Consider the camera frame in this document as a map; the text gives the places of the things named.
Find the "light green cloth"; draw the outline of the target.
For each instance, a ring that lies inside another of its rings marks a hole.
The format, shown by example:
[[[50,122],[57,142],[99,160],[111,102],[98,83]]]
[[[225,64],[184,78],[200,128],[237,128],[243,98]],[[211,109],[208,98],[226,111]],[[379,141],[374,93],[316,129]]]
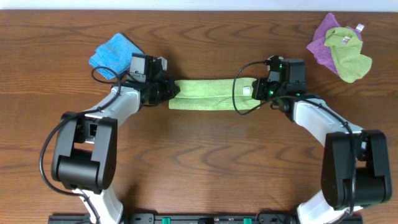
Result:
[[[180,93],[169,101],[172,110],[250,110],[261,102],[252,98],[255,78],[177,80]]]

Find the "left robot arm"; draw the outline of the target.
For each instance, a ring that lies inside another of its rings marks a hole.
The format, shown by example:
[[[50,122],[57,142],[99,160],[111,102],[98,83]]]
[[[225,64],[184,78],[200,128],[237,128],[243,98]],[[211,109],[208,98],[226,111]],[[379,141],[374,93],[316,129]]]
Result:
[[[116,171],[118,129],[143,106],[157,106],[180,91],[165,75],[167,60],[133,53],[127,70],[115,75],[109,94],[92,108],[66,112],[56,136],[51,175],[65,194],[77,196],[90,223],[119,223],[123,204],[111,185]]]

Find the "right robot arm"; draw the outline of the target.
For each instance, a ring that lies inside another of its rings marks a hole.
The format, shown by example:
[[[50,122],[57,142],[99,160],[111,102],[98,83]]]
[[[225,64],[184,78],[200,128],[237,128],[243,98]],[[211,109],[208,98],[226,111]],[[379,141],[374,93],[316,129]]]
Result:
[[[384,133],[350,123],[322,98],[308,94],[302,59],[273,56],[263,64],[269,67],[269,75],[253,82],[252,98],[270,103],[324,148],[320,191],[283,222],[356,222],[354,212],[390,200],[392,183]]]

